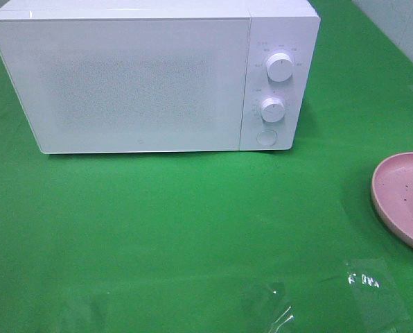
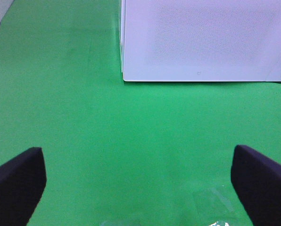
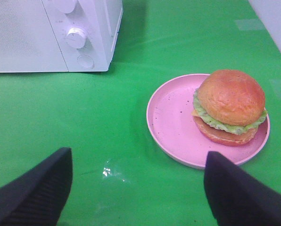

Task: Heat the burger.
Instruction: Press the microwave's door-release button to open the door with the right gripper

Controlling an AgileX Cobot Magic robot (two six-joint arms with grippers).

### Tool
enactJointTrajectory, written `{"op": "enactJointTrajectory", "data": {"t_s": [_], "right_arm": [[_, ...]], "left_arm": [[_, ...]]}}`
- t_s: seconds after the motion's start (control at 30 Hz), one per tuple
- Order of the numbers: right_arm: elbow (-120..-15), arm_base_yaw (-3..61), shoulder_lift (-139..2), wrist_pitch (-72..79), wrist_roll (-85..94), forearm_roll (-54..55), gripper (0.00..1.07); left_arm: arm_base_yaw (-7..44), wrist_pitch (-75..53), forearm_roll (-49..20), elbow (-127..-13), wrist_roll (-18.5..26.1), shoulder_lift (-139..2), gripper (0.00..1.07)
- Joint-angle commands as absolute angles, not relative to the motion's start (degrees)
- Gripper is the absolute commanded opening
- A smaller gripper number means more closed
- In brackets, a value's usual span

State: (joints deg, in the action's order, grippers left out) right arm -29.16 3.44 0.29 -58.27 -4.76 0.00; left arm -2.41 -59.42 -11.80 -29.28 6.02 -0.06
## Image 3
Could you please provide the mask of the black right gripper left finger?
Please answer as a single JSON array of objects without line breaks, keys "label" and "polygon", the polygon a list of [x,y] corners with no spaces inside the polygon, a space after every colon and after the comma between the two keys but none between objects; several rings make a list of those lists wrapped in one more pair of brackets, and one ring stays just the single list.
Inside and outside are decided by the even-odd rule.
[{"label": "black right gripper left finger", "polygon": [[72,150],[62,147],[0,188],[0,226],[55,226],[72,181]]}]

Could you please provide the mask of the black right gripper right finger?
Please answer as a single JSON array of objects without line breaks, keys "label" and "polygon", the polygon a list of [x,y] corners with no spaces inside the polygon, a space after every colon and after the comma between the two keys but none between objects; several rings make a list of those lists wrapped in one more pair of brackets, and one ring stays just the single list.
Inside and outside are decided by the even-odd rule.
[{"label": "black right gripper right finger", "polygon": [[219,152],[207,155],[204,189],[220,226],[281,226],[281,194]]}]

